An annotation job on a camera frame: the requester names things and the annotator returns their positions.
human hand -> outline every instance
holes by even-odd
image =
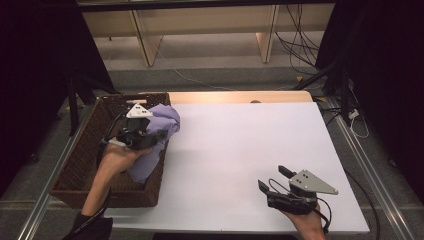
[[[138,157],[151,151],[151,148],[133,150],[115,144],[108,144],[104,150],[98,173],[114,176],[131,167]]]
[[[288,212],[281,211],[286,215],[299,232],[300,236],[305,240],[325,239],[324,231],[322,229],[321,217],[314,211],[306,215],[294,215]]]
[[[115,144],[108,144],[104,150],[102,161],[94,177],[81,214],[84,216],[93,216],[104,203],[112,179],[120,172],[131,167],[139,156],[147,154],[151,150],[151,148],[133,150]]]

black sleeve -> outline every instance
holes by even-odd
[[[64,239],[69,240],[107,240],[112,231],[112,218],[98,218],[92,223],[79,229],[91,217],[84,216],[81,213],[75,218],[74,225],[70,233]]]

black curtain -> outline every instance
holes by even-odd
[[[346,63],[354,92],[391,158],[424,202],[424,3],[339,1],[318,54],[317,65],[336,59],[356,16],[370,6]],[[332,82],[334,88],[340,80]]]
[[[54,2],[76,6],[74,0]],[[0,195],[56,118],[69,79],[89,76],[113,88],[78,9],[42,6],[29,0],[0,5]]]

floor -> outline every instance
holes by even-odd
[[[291,41],[292,33],[281,33],[284,39]],[[308,33],[315,44],[319,45],[322,32]],[[134,38],[96,39],[99,52],[118,91],[136,93],[148,91],[215,91],[215,90],[285,90],[297,84],[298,78],[308,75],[298,71],[313,73],[315,70],[290,57],[277,39],[274,39],[271,61],[262,63],[254,34],[213,34],[192,36],[165,36],[153,67],[146,68],[141,59],[137,40]],[[303,49],[293,48],[302,53]],[[321,87],[325,79],[308,87],[313,96],[322,96]],[[337,96],[327,96],[318,104],[323,108],[337,106]],[[360,183],[369,194],[380,220],[380,230],[376,226],[376,217],[372,205],[361,188],[351,181],[352,189],[370,226],[366,235],[336,236],[331,232],[328,239],[424,239],[424,207],[414,195],[402,174],[393,164],[382,145],[372,123],[355,122],[358,135],[343,130],[344,123],[339,117],[333,119],[333,113],[323,111],[323,121],[328,123],[328,131],[333,140],[342,165]],[[41,211],[39,222],[31,225],[26,238],[20,236],[25,223],[31,216],[40,194],[51,181],[58,159],[63,149],[69,146],[70,119],[67,103],[58,113],[58,120],[46,132],[40,148],[36,152],[39,161],[23,166],[6,194],[0,200],[0,239],[60,239],[69,230],[77,210],[70,209],[63,202],[49,198],[47,208]],[[352,150],[351,136],[363,149],[362,159],[370,162],[381,180],[385,192],[399,211],[403,223],[394,222],[387,212],[387,203],[375,185],[364,174],[361,157]],[[153,239],[154,233],[142,231],[114,230],[111,239]]]

metal rail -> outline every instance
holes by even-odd
[[[329,106],[335,108],[338,107],[338,104],[334,99],[329,98]],[[342,117],[337,116],[336,121],[398,238],[405,240],[416,239],[358,138],[349,130]]]
[[[88,115],[92,111],[93,106],[86,106],[82,110],[81,118],[82,123],[80,127],[77,129],[74,136],[69,137],[68,142],[66,143],[62,154],[59,157],[59,160],[56,163],[56,166],[54,167],[52,174],[50,175],[49,179],[47,180],[46,185],[43,188],[43,191],[41,192],[37,202],[35,203],[34,208],[32,209],[31,213],[29,214],[27,220],[22,226],[21,232],[18,236],[18,240],[30,240],[34,237],[38,226],[41,223],[41,220],[43,219],[44,214],[46,213],[47,206],[50,203],[50,199],[52,198],[49,194],[49,191],[53,185],[53,182],[56,179],[57,174],[59,173],[60,169],[62,168],[62,165],[67,158],[69,151],[73,147],[76,139],[78,138],[82,127],[85,125],[85,123],[88,121]]]

